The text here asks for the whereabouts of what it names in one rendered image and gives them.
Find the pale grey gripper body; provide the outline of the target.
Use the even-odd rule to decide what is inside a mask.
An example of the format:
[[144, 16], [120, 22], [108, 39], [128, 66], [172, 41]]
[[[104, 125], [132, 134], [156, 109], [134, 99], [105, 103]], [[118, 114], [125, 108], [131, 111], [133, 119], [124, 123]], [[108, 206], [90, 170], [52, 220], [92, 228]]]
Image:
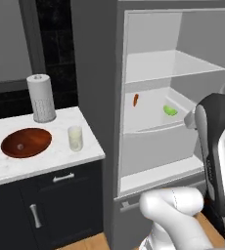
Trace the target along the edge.
[[184, 124], [188, 129], [197, 129], [196, 119], [195, 119], [196, 111], [192, 109], [187, 115], [184, 117]]

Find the green lemon wedge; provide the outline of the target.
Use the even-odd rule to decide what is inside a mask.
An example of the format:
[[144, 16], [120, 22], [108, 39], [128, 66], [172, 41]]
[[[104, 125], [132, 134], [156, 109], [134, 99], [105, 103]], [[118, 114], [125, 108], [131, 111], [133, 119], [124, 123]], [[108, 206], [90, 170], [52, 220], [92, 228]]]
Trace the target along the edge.
[[163, 111], [167, 114], [167, 115], [170, 115], [170, 116], [174, 116], [178, 113], [178, 111], [175, 109], [175, 108], [172, 108], [168, 105], [165, 105], [163, 107]]

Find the white fridge crisper drawer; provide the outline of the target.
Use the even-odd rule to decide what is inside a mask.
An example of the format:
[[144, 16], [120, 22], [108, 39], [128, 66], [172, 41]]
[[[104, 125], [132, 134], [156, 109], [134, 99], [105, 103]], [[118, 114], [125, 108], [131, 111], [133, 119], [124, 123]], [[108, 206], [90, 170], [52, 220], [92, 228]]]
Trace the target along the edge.
[[[135, 94], [138, 103], [133, 106]], [[168, 105], [178, 113], [167, 115]], [[170, 87], [127, 93], [124, 98], [121, 176], [191, 157], [198, 134], [184, 117], [196, 104]]]

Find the white fridge shelf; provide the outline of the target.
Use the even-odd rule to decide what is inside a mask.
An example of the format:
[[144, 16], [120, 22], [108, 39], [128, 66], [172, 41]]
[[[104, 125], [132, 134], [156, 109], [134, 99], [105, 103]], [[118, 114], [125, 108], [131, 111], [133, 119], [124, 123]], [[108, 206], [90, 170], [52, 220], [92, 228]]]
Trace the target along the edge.
[[127, 84], [205, 72], [225, 68], [177, 50], [129, 54], [126, 60]]

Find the grey fridge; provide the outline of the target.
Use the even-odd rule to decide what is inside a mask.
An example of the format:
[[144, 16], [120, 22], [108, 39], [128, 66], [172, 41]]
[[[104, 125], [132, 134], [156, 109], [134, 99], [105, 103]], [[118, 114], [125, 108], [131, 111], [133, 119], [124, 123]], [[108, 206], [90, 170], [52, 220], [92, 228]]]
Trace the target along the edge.
[[197, 106], [225, 84], [224, 70], [127, 84], [127, 56], [177, 50], [225, 68], [225, 0], [70, 0], [70, 5], [79, 106], [106, 155], [104, 210], [131, 188], [202, 176], [203, 209], [196, 218], [213, 246], [223, 248], [224, 223], [206, 191], [197, 130], [191, 157], [125, 177], [121, 152], [127, 93], [170, 87]]

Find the glass of lemonade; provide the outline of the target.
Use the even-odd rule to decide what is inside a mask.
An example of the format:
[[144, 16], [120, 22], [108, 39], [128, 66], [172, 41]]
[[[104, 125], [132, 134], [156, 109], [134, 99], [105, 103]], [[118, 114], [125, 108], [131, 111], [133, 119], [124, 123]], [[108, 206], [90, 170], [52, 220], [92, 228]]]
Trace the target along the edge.
[[67, 130], [69, 147], [72, 151], [80, 151], [83, 148], [83, 137], [81, 126], [71, 126]]

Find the brown wooden bowl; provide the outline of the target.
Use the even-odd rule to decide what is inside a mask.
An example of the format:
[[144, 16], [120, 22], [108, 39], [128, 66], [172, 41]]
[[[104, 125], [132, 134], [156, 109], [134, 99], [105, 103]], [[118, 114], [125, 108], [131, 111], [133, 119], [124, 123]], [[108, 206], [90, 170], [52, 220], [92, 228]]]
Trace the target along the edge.
[[14, 158], [28, 158], [45, 150], [52, 142], [52, 135], [40, 128], [25, 128], [8, 135], [1, 143], [1, 150]]

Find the dark drawer front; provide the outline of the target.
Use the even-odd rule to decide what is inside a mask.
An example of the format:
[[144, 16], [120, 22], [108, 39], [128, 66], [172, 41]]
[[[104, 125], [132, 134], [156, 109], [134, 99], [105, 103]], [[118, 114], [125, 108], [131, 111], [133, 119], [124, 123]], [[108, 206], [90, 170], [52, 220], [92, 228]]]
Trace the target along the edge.
[[[66, 176], [69, 173], [73, 173], [74, 178], [53, 183], [54, 177]], [[41, 175], [36, 178], [36, 184], [39, 192], [57, 189], [80, 191], [81, 189], [100, 188], [102, 186], [102, 161], [92, 161]]]

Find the grey freezer drawer front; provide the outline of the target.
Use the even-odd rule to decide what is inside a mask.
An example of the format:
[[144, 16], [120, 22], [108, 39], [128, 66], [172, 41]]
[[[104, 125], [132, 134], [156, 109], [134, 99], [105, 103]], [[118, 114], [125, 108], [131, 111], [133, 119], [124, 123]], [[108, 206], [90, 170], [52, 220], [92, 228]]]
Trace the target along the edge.
[[[111, 250], [210, 250], [213, 244], [196, 216], [203, 209], [205, 181], [202, 176], [163, 180], [123, 191], [104, 217]], [[121, 203], [139, 207], [121, 213]]]

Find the white paper towel roll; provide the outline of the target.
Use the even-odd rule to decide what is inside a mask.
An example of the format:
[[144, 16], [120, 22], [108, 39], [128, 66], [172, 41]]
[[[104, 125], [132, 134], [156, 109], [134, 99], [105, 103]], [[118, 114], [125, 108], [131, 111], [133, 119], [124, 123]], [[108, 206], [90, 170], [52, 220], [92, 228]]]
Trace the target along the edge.
[[33, 74], [26, 78], [33, 110], [33, 120], [38, 123], [53, 121], [57, 115], [51, 78], [47, 74]]

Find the dark cupboard door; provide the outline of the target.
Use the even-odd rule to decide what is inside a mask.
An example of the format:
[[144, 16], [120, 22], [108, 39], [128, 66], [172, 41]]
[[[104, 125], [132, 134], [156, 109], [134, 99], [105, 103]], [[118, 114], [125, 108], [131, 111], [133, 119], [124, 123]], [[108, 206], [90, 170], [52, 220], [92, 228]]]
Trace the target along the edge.
[[0, 187], [0, 250], [35, 248], [20, 193], [12, 187]]
[[[55, 250], [102, 230], [102, 198], [95, 189], [71, 191], [22, 188], [22, 197], [39, 250]], [[35, 227], [29, 206], [36, 204], [41, 228]]]

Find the grey framed window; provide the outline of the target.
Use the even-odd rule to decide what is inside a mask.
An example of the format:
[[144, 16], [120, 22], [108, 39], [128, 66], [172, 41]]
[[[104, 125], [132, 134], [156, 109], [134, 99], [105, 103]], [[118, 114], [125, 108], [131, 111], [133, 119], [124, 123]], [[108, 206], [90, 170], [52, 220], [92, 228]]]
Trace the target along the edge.
[[28, 76], [45, 71], [36, 0], [0, 0], [0, 93], [26, 89]]

